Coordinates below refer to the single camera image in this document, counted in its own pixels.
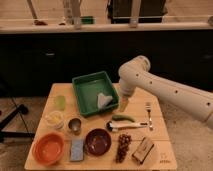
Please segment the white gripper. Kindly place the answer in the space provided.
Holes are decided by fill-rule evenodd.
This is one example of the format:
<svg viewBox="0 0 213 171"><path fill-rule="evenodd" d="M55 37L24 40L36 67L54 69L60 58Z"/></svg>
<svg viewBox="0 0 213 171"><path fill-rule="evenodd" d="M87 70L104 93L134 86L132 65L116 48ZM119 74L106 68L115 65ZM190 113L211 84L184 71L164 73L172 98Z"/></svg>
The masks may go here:
<svg viewBox="0 0 213 171"><path fill-rule="evenodd" d="M136 87L128 84L124 80L120 80L119 81L119 86L120 86L121 95L125 96L125 97L121 97L120 98L119 111L120 112L124 112L126 107L127 107L127 105L128 105L128 103L129 103L129 99L127 97L132 97L133 96Z"/></svg>

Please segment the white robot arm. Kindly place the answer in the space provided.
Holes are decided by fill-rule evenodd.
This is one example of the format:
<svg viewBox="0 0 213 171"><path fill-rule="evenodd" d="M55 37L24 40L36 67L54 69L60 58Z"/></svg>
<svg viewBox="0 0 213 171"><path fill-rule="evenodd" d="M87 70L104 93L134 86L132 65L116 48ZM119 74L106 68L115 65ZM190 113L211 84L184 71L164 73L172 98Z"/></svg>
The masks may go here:
<svg viewBox="0 0 213 171"><path fill-rule="evenodd" d="M131 97L136 88L172 103L213 129L213 93L174 82L149 72L151 63L137 56L120 66L120 94Z"/></svg>

